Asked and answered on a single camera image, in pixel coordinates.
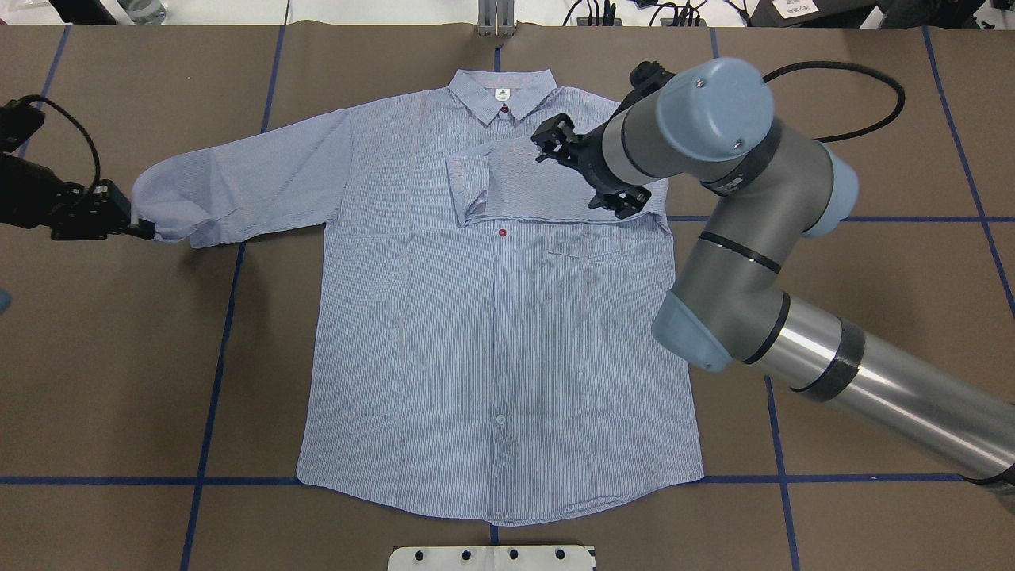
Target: blue shirt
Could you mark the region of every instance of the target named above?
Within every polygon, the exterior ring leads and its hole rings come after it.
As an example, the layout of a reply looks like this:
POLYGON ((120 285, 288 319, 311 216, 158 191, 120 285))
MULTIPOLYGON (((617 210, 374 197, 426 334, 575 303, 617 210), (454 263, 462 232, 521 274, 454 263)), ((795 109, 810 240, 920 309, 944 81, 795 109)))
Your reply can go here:
POLYGON ((459 71, 164 160, 135 209, 194 246, 326 223, 300 482, 500 525, 574 517, 703 476, 687 365, 650 333, 673 281, 665 183, 618 221, 528 141, 616 104, 549 71, 459 71))

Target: white label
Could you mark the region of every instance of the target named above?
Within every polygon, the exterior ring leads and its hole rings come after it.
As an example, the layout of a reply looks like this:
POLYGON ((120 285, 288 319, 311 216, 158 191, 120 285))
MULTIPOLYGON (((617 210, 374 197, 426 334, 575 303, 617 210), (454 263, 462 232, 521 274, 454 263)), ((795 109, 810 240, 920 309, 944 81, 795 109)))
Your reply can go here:
POLYGON ((787 19, 818 11, 814 0, 771 0, 771 5, 787 19))

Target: button-up shirt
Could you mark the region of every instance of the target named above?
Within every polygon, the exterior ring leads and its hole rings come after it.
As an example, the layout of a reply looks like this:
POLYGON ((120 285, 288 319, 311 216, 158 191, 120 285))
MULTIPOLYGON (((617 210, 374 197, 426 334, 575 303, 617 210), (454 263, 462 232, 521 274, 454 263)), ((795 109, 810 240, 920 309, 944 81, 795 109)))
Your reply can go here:
POLYGON ((300 482, 519 525, 702 477, 687 365, 650 333, 673 281, 665 183, 618 221, 527 140, 616 104, 549 71, 459 71, 138 179, 159 239, 326 223, 300 482))

